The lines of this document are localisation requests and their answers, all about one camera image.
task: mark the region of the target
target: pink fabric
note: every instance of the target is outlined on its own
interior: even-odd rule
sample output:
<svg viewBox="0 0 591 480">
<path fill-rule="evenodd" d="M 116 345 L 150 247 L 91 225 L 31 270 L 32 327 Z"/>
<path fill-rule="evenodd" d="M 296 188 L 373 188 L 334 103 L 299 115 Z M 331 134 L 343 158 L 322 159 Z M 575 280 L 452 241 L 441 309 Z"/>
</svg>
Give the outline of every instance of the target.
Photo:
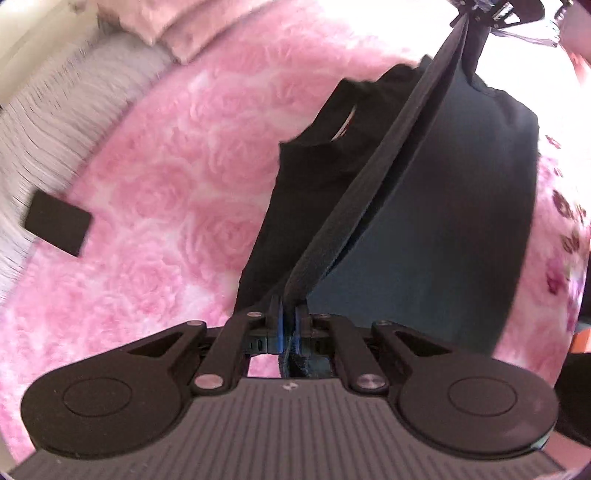
<svg viewBox="0 0 591 480">
<path fill-rule="evenodd" d="M 240 17 L 273 0 L 210 0 L 170 27 L 162 42 L 181 63 L 193 60 L 219 33 Z"/>
<path fill-rule="evenodd" d="M 191 8 L 207 0 L 90 0 L 99 14 L 153 45 Z"/>
<path fill-rule="evenodd" d="M 32 450 L 19 401 L 43 373 L 189 319 L 224 323 L 268 205 L 278 142 L 313 120 L 343 76 L 376 79 L 434 53 L 453 16 L 440 0 L 282 0 L 131 109 L 67 195 L 95 216 L 82 256 L 39 242 L 0 318 L 0 425 L 18 460 Z M 407 21 L 393 28 L 392 18 Z M 501 54 L 491 71 L 511 57 Z M 537 88 L 557 70 L 544 68 Z M 551 384 L 589 250 L 581 164 L 560 141 L 541 137 L 527 262 L 495 353 Z M 251 373 L 277 376 L 276 359 L 257 358 Z"/>
</svg>

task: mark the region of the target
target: black card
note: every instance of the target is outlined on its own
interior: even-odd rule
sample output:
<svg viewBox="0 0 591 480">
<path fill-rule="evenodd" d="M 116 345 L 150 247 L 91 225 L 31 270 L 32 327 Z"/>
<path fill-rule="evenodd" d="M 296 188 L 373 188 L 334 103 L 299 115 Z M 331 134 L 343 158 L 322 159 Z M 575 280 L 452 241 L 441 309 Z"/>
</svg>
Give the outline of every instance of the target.
<svg viewBox="0 0 591 480">
<path fill-rule="evenodd" d="M 78 257 L 92 215 L 81 208 L 37 190 L 24 228 L 55 247 Z"/>
</svg>

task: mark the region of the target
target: pink bedding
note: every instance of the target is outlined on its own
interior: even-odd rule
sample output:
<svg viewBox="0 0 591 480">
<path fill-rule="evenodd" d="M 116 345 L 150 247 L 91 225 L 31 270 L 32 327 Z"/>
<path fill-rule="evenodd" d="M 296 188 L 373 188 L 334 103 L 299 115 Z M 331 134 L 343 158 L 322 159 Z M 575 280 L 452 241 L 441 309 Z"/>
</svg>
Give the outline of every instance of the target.
<svg viewBox="0 0 591 480">
<path fill-rule="evenodd" d="M 431 22 L 423 30 L 418 12 L 421 25 Z M 393 29 L 394 14 L 406 21 Z M 32 450 L 19 401 L 41 374 L 188 319 L 224 323 L 265 215 L 278 142 L 311 122 L 343 76 L 376 79 L 433 54 L 450 16 L 441 0 L 280 0 L 130 111 L 67 195 L 95 216 L 81 258 L 39 242 L 0 318 L 0 425 L 18 460 Z M 564 58 L 561 74 L 574 78 Z M 541 136 L 526 264 L 495 354 L 551 384 L 589 251 L 580 163 L 560 135 Z M 251 374 L 277 376 L 276 359 L 257 358 Z"/>
</svg>

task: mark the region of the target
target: rose pattern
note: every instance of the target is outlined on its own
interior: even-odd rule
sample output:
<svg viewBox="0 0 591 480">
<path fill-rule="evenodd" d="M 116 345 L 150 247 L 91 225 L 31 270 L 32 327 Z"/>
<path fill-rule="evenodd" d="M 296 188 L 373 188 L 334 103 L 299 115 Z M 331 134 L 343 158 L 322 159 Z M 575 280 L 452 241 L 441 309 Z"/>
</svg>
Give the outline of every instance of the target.
<svg viewBox="0 0 591 480">
<path fill-rule="evenodd" d="M 305 128 L 343 76 L 375 80 L 447 34 L 424 14 L 453 9 L 446 2 L 369 1 L 270 5 L 176 66 L 105 139 L 68 197 L 95 216 L 80 258 L 38 242 L 1 313 L 0 428 L 17 460 L 33 451 L 20 399 L 43 373 L 187 319 L 223 325 L 268 205 L 277 142 Z M 392 29 L 394 12 L 420 12 L 420 35 L 418 20 Z M 548 133 L 495 356 L 552 384 L 579 311 L 589 207 L 573 187 L 579 164 Z M 251 374 L 278 376 L 277 359 L 255 358 Z"/>
</svg>

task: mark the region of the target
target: silver screw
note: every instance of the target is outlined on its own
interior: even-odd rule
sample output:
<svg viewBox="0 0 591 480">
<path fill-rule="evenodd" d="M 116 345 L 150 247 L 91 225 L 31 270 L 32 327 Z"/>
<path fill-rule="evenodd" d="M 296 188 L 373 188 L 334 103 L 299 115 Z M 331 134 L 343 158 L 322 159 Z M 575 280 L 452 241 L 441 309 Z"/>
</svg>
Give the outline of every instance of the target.
<svg viewBox="0 0 591 480">
<path fill-rule="evenodd" d="M 199 375 L 195 379 L 195 386 L 202 390 L 215 390 L 223 386 L 223 378 L 215 374 Z"/>
<path fill-rule="evenodd" d="M 386 381 L 375 374 L 363 374 L 357 379 L 357 386 L 364 390 L 377 390 L 386 385 Z"/>
<path fill-rule="evenodd" d="M 292 390 L 295 390 L 298 387 L 299 385 L 295 382 L 285 383 L 281 386 L 283 390 L 287 390 L 288 392 L 291 392 Z"/>
</svg>

